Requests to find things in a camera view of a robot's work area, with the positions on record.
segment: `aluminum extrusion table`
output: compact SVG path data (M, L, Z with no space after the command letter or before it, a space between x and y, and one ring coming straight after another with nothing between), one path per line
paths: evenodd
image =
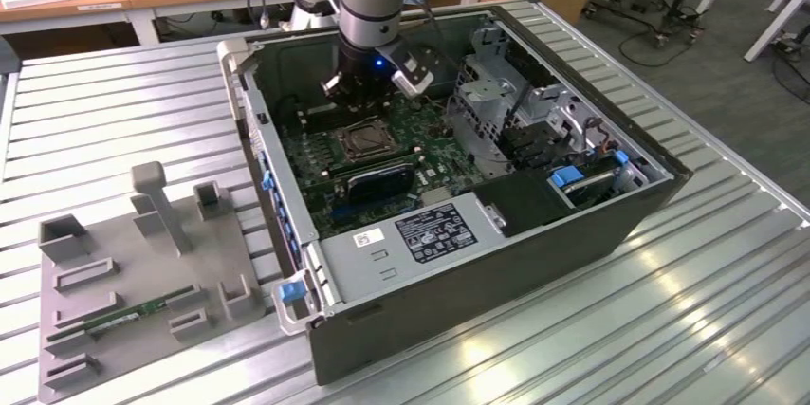
M503 6L695 170L670 206L601 261L329 386L271 313L65 404L810 400L807 210L543 6ZM215 40L28 61L10 75L1 403L36 401L36 221L128 211L132 164L162 161L170 198L212 178L232 190L259 281L280 277Z

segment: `green circuit board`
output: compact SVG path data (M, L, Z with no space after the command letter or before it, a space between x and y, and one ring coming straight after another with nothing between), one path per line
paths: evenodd
M483 181L443 121L443 102L395 99L387 113L357 122L383 124L393 144L385 154L355 159L341 142L347 127L320 133L281 128L281 143L320 238L325 239L423 207L421 194L445 188L457 195ZM416 178L407 193L347 207L348 179L411 164Z

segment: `gray carpet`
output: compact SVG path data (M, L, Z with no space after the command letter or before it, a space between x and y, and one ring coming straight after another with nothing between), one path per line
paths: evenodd
M616 59L723 141L731 149L810 206L810 105L803 104L772 78L772 52L752 64L743 55L764 31L772 15L764 11L772 0L718 0L703 16L706 31L692 48L662 68L646 68L622 57L618 45L644 29L601 11L576 27ZM695 7L699 0L687 0ZM798 32L810 16L796 15L787 30ZM664 49L635 40L626 53L635 60L656 63L683 48L684 37ZM810 57L798 64L810 75ZM779 64L780 79L799 94L810 91L791 70Z

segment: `white label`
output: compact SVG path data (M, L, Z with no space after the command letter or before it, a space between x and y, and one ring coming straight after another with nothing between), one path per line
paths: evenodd
M94 5L80 5L76 7L78 11L92 11L94 9L120 9L122 6L118 3L114 4L94 4Z
M357 247L371 246L375 242L379 242L384 239L381 235L381 230L379 228L373 228L360 234L355 234L355 244Z

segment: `blue latch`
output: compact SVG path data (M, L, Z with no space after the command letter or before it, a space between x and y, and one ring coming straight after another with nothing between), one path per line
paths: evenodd
M622 166L624 166L627 164L627 162L630 161L630 157L627 156L624 151L616 151L616 154L614 157L616 158L616 161L619 162L619 164Z
M576 166L565 166L556 170L552 174L552 182L556 187L561 188L572 182L581 180L584 175L576 169Z
M284 304L297 301L299 299L304 298L305 295L307 284L304 284L304 281L281 285L281 301Z
M273 187L276 187L276 182L273 181L273 176L269 174L269 170L267 170L261 179L261 189L267 192Z

